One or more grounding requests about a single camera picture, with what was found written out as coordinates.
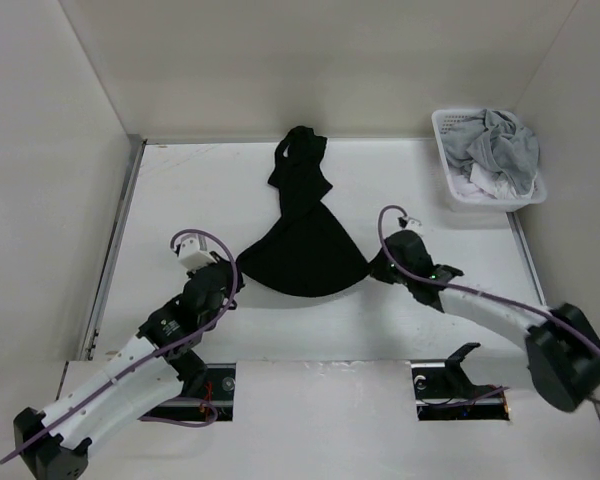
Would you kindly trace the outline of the black tank top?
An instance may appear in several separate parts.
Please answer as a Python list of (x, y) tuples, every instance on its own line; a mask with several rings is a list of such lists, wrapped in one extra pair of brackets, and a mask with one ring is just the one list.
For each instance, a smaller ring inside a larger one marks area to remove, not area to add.
[(318, 298), (365, 279), (369, 263), (322, 199), (333, 185), (320, 164), (327, 138), (292, 128), (274, 152), (268, 184), (278, 191), (280, 218), (237, 258), (241, 272), (286, 295)]

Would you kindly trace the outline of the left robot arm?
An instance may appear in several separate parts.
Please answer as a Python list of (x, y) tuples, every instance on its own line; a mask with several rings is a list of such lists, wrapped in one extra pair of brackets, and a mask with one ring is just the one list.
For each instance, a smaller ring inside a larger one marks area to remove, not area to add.
[(151, 313), (88, 381), (14, 418), (13, 453), (34, 478), (79, 478), (96, 450), (125, 425), (166, 401), (201, 393), (207, 366), (193, 349), (236, 309), (244, 280), (234, 261), (217, 254), (187, 276), (181, 293)]

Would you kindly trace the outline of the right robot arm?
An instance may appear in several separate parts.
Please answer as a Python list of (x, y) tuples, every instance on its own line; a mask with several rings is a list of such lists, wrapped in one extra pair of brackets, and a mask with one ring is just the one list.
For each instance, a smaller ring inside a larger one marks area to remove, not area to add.
[(370, 275), (405, 286), (420, 304), (469, 320), (523, 352), (522, 360), (479, 370), (468, 361), (449, 365), (443, 380), (455, 395), (475, 389), (481, 373), (499, 387), (534, 390), (554, 408), (573, 412), (600, 386), (600, 338), (572, 304), (548, 309), (480, 291), (465, 282), (462, 270), (435, 263), (422, 238), (409, 229), (382, 240)]

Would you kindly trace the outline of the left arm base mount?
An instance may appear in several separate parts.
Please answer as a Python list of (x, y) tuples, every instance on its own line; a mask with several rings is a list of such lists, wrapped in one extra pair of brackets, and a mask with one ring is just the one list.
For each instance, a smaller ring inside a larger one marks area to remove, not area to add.
[(207, 365), (193, 351), (173, 362), (184, 380), (177, 397), (163, 402), (141, 418), (185, 427), (203, 427), (233, 420), (235, 364)]

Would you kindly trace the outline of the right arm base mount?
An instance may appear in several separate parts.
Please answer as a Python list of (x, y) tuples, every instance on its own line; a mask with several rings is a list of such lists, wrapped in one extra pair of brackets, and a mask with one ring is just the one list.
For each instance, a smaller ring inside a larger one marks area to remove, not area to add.
[(462, 345), (445, 359), (411, 364), (412, 383), (419, 421), (509, 421), (505, 387), (474, 384), (462, 362), (478, 342)]

